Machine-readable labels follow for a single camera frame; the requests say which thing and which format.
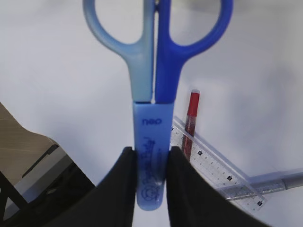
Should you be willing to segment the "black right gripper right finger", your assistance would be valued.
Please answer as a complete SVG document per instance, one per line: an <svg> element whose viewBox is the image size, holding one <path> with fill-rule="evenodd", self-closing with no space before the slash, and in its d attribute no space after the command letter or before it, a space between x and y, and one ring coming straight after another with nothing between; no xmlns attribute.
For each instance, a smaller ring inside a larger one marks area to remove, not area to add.
<svg viewBox="0 0 303 227"><path fill-rule="evenodd" d="M167 205L172 227L266 227L228 202L192 167L179 147L169 152Z"/></svg>

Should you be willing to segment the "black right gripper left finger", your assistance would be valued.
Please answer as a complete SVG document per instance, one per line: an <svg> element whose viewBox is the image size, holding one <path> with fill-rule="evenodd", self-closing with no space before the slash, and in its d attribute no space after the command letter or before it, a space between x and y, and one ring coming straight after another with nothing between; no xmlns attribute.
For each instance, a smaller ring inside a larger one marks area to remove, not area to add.
<svg viewBox="0 0 303 227"><path fill-rule="evenodd" d="M30 202L2 227L130 227L137 185L137 154L125 147L105 178L93 186L79 171L56 192Z"/></svg>

